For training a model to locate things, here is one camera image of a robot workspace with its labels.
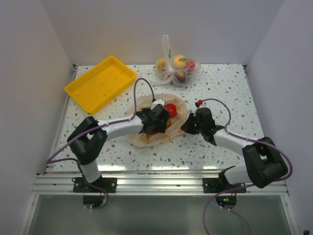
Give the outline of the orange banana print plastic bag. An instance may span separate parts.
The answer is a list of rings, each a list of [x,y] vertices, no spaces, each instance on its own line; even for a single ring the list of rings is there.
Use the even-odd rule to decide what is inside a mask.
[[[141,148],[159,145],[183,133],[181,127],[189,117],[185,102],[173,94],[155,94],[155,99],[163,99],[165,104],[174,104],[177,115],[170,118],[171,126],[166,128],[165,133],[127,135],[127,138],[135,147]]]

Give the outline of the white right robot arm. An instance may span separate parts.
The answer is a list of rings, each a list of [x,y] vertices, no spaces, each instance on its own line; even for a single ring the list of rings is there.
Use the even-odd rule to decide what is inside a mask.
[[[236,189],[245,192],[245,183],[264,188],[288,173],[288,167],[272,139],[246,140],[226,132],[224,126],[217,125],[209,108],[199,108],[191,113],[181,127],[191,135],[202,135],[203,139],[219,147],[224,147],[243,157],[244,166],[231,166],[219,172],[217,178],[203,179],[205,193],[229,192]]]

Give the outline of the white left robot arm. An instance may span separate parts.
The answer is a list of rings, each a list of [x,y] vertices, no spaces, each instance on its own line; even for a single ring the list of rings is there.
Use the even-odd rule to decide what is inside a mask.
[[[144,108],[128,117],[111,121],[96,121],[92,116],[85,118],[67,139],[67,144],[76,156],[82,173],[82,177],[72,179],[73,191],[75,193],[114,193],[117,180],[104,179],[96,161],[105,142],[124,135],[165,133],[169,118],[169,111],[162,104],[157,104],[152,109]]]

